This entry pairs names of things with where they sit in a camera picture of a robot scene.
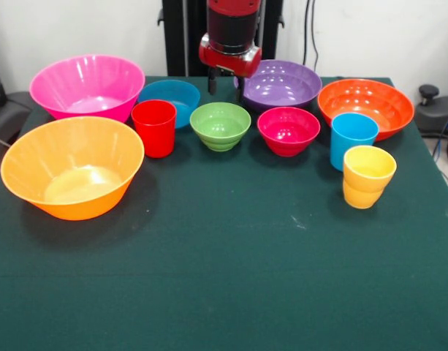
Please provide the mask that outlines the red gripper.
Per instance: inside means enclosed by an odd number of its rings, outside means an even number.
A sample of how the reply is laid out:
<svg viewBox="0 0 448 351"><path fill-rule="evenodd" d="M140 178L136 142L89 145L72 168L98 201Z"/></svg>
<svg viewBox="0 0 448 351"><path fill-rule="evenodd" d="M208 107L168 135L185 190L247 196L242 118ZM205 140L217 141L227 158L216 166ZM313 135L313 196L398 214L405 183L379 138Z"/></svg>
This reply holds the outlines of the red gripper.
<svg viewBox="0 0 448 351"><path fill-rule="evenodd" d="M242 104L244 96L245 78L251 77L258 69L262 59L262 49L252 45L245 53L228 54L218 51L211 45L208 33L201 39L199 58L208 69L208 92L216 93L216 69L224 69L237 76L237 101Z"/></svg>

